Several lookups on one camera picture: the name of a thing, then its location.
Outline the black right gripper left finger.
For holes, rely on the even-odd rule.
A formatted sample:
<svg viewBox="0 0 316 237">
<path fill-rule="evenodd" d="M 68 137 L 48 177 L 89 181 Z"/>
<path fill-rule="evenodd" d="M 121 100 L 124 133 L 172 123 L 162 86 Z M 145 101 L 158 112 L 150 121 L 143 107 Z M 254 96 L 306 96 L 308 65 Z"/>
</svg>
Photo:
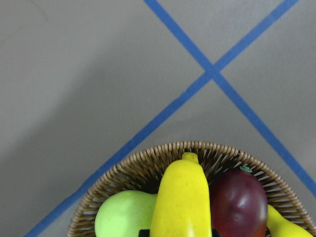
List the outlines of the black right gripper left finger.
<svg viewBox="0 0 316 237">
<path fill-rule="evenodd" d="M 141 229 L 138 233 L 138 237 L 150 237 L 150 229 Z"/>
</svg>

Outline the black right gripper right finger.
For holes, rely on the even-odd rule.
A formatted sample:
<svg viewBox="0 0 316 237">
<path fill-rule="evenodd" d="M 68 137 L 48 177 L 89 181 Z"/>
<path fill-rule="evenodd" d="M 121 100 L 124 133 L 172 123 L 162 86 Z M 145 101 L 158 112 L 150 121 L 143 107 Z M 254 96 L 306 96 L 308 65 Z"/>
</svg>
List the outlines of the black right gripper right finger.
<svg viewBox="0 0 316 237">
<path fill-rule="evenodd" d="M 220 237 L 220 235 L 216 229 L 212 229 L 212 237 Z"/>
</svg>

